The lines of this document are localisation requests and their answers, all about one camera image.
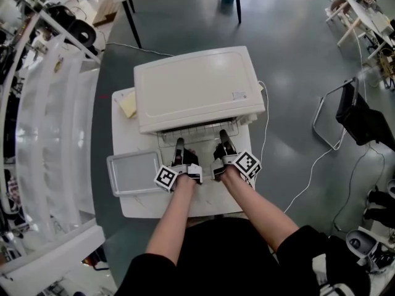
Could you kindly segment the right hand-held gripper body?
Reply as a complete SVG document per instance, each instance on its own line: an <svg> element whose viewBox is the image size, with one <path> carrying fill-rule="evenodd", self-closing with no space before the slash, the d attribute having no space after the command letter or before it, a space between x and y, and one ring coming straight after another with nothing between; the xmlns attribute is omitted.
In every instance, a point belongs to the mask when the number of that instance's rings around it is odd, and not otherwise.
<svg viewBox="0 0 395 296"><path fill-rule="evenodd" d="M233 149L227 149L223 144L219 144L214 151L214 162L210 165L212 179L218 181L220 175L230 165L233 165L248 183L251 183L262 169L259 159L248 150L236 153Z"/></svg>

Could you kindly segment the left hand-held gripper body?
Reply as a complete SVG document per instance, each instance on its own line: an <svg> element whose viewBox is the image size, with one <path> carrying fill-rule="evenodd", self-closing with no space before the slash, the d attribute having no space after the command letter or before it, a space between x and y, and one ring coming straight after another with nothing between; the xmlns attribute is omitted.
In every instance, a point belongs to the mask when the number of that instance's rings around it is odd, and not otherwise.
<svg viewBox="0 0 395 296"><path fill-rule="evenodd" d="M194 180L197 184L202 184L202 167L199 165L199 159L196 154L187 149L184 152L183 164L161 165L154 178L154 183L157 187L172 192L176 188L178 177L183 175Z"/></svg>

